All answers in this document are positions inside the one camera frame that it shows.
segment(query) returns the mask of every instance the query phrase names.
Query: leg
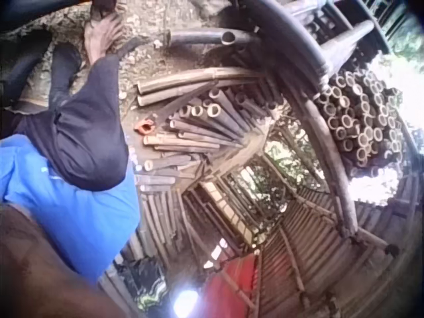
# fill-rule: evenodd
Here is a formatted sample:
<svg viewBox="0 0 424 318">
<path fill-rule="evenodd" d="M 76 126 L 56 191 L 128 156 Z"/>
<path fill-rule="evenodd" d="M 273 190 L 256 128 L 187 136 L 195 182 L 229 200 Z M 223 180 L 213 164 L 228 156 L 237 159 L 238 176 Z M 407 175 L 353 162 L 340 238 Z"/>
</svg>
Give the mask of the leg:
<svg viewBox="0 0 424 318">
<path fill-rule="evenodd" d="M 70 43 L 59 43 L 53 51 L 52 85 L 48 95 L 48 108 L 55 110 L 69 98 L 72 80 L 81 66 L 78 49 Z"/>
<path fill-rule="evenodd" d="M 21 96 L 27 78 L 34 67 L 41 61 L 42 56 L 52 40 L 52 35 L 46 30 L 35 30 L 22 38 L 16 48 L 13 60 L 5 58 L 3 51 L 8 50 L 7 44 L 2 43 L 1 65 L 12 65 L 9 69 L 2 70 L 1 79 L 3 81 L 2 106 L 13 106 Z"/>
<path fill-rule="evenodd" d="M 26 116 L 20 127 L 68 183 L 103 191 L 124 180 L 128 162 L 119 118 L 119 58 L 104 56 L 122 24 L 108 16 L 88 28 L 92 67 L 85 85 L 55 112 Z"/>
</svg>

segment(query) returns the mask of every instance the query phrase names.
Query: bamboo pole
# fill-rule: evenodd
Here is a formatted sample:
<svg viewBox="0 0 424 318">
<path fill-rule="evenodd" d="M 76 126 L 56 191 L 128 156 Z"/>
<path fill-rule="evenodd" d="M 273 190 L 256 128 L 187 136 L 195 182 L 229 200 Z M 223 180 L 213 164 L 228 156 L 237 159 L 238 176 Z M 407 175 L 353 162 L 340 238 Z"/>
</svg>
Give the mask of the bamboo pole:
<svg viewBox="0 0 424 318">
<path fill-rule="evenodd" d="M 209 261 L 212 262 L 212 264 L 215 267 L 215 269 L 216 270 L 220 270 L 221 267 L 220 267 L 219 263 L 212 258 L 212 256 L 210 255 L 210 252 L 207 250 L 207 247 L 205 246 L 205 243 L 203 243 L 203 241 L 201 240 L 201 238 L 199 237 L 199 235 L 196 233 L 195 229 L 189 223 L 187 224 L 187 229 L 191 233 L 191 235 L 192 235 L 194 241 L 196 242 L 196 244 L 200 247 L 200 249 L 202 249 L 204 251 L 204 253 L 207 255 Z M 255 305 L 253 304 L 253 302 L 239 288 L 239 286 L 230 278 L 230 276 L 224 270 L 221 270 L 220 271 L 220 274 L 222 275 L 224 281 L 226 281 L 226 283 L 228 283 L 228 285 L 230 285 L 230 287 L 234 289 L 235 293 L 243 300 L 243 302 L 246 305 L 248 305 L 249 308 L 251 308 L 251 309 L 254 310 L 255 309 Z"/>
</svg>

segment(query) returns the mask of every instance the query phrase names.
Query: dark pants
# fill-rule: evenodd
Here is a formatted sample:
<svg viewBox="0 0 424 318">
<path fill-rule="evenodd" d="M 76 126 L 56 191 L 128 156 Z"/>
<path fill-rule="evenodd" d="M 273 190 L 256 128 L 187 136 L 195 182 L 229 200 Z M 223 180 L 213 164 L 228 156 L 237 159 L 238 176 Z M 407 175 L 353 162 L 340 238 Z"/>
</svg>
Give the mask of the dark pants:
<svg viewBox="0 0 424 318">
<path fill-rule="evenodd" d="M 118 69 L 116 55 L 98 60 L 75 95 L 56 87 L 47 111 L 22 115 L 3 109 L 1 138 L 26 135 L 64 180 L 81 189 L 115 187 L 124 180 L 129 155 L 119 117 Z"/>
</svg>

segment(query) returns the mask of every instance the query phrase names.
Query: rock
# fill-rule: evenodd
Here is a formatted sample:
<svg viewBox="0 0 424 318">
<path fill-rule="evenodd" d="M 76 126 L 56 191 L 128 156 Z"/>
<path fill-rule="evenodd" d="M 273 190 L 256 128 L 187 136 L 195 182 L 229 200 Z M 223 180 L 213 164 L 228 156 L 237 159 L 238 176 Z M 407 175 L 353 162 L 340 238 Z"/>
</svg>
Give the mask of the rock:
<svg viewBox="0 0 424 318">
<path fill-rule="evenodd" d="M 120 100 L 124 100 L 127 98 L 127 93 L 125 93 L 124 91 L 119 93 L 119 99 Z"/>
</svg>

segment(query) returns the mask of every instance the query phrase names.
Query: dirt ground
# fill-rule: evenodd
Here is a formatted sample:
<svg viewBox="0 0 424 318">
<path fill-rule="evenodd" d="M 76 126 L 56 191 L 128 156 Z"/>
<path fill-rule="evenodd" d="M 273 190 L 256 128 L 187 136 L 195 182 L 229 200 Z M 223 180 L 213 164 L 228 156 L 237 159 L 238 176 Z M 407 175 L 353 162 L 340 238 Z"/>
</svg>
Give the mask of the dirt ground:
<svg viewBox="0 0 424 318">
<path fill-rule="evenodd" d="M 124 106 L 128 106 L 128 102 L 125 103 L 127 97 L 135 93 L 134 85 L 138 80 L 196 68 L 201 64 L 201 57 L 206 48 L 188 50 L 185 54 L 167 52 L 161 47 L 164 42 L 164 31 L 169 28 L 209 26 L 213 24 L 211 22 L 213 15 L 225 5 L 227 5 L 225 0 L 118 0 L 117 11 L 122 14 L 125 21 L 125 33 L 112 47 L 112 51 L 132 36 L 151 40 L 121 60 L 119 99 L 122 111 Z M 53 41 L 43 61 L 37 65 L 28 79 L 28 85 L 23 93 L 24 98 L 47 102 L 52 52 L 58 42 L 71 42 L 83 56 L 83 64 L 72 86 L 72 92 L 75 93 L 84 84 L 89 65 L 83 49 L 83 26 L 89 18 L 90 6 L 90 3 L 83 3 L 57 11 L 7 35 L 13 38 L 38 28 L 47 28 L 53 33 Z"/>
</svg>

